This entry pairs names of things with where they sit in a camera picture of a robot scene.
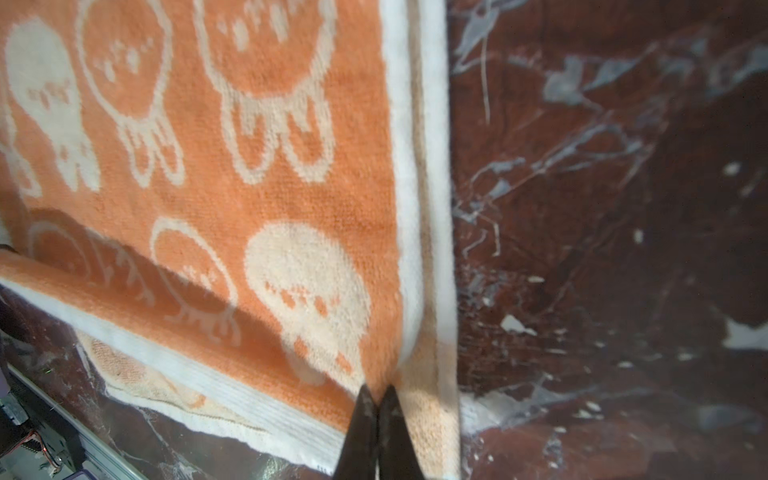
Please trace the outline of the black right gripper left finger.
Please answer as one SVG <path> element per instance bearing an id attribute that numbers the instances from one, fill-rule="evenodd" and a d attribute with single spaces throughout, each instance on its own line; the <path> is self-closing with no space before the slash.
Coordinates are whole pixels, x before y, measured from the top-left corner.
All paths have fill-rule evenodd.
<path id="1" fill-rule="evenodd" d="M 333 480 L 374 480 L 378 462 L 378 406 L 369 388 L 358 393 Z"/>

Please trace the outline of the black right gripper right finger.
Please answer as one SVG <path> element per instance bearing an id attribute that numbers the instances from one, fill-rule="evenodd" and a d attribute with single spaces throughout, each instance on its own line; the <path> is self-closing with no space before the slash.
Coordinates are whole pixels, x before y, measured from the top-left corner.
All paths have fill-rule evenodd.
<path id="1" fill-rule="evenodd" d="M 424 480 L 405 415 L 393 385 L 378 412 L 378 467 L 382 480 Z"/>

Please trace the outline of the orange patterned towel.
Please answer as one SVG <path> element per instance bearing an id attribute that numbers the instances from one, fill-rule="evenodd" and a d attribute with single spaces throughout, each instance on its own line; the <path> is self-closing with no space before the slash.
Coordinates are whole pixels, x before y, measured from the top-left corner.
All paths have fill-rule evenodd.
<path id="1" fill-rule="evenodd" d="M 5 1 L 1 290 L 114 398 L 323 472 L 395 386 L 460 475 L 442 1 Z"/>

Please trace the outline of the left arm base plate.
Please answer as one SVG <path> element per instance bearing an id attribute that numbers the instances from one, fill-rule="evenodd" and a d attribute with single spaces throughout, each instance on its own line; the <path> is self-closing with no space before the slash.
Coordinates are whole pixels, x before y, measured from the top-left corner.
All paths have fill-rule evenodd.
<path id="1" fill-rule="evenodd" d="M 78 430 L 4 367 L 1 370 L 1 477 L 66 479 L 85 452 Z"/>

